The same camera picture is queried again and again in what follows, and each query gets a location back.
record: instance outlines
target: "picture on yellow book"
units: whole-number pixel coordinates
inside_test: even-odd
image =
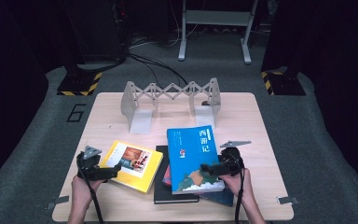
[[[112,180],[147,193],[162,160],[162,153],[154,149],[115,141],[103,158],[101,167],[121,163],[121,171]]]

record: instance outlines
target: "book cover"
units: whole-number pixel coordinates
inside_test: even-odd
[[[172,194],[221,191],[223,180],[200,170],[219,163],[211,125],[167,130]]]
[[[171,186],[171,169],[170,165],[168,165],[165,175],[162,178],[162,182],[164,185],[170,187]],[[231,189],[228,187],[228,185],[225,183],[225,188],[222,191],[217,192],[203,192],[203,193],[195,193],[195,195],[200,196],[203,199],[215,202],[215,203],[221,203],[223,205],[232,207],[234,204],[234,194],[232,193]]]
[[[162,153],[121,141],[115,141],[103,158],[101,167],[114,167],[121,162],[116,178],[120,184],[147,193],[162,160]]]
[[[195,194],[172,194],[171,186],[163,183],[167,167],[170,165],[168,159],[168,147],[156,146],[156,151],[162,152],[163,158],[155,177],[154,203],[197,203],[200,197]]]

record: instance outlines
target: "person's hand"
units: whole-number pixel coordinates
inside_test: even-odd
[[[98,187],[100,187],[102,183],[103,180],[89,182],[95,192],[97,192]],[[84,217],[91,201],[90,189],[86,182],[75,175],[72,180],[72,206],[68,223],[84,223]]]
[[[243,168],[243,194],[241,198],[241,203],[245,209],[246,216],[249,219],[249,222],[252,224],[255,223],[265,223],[263,216],[261,215],[260,209],[258,208],[257,201],[255,200],[255,195],[252,187],[251,173],[248,169]],[[240,174],[231,176],[231,175],[220,175],[219,178],[223,179],[231,191],[236,197],[241,189],[241,176]]]

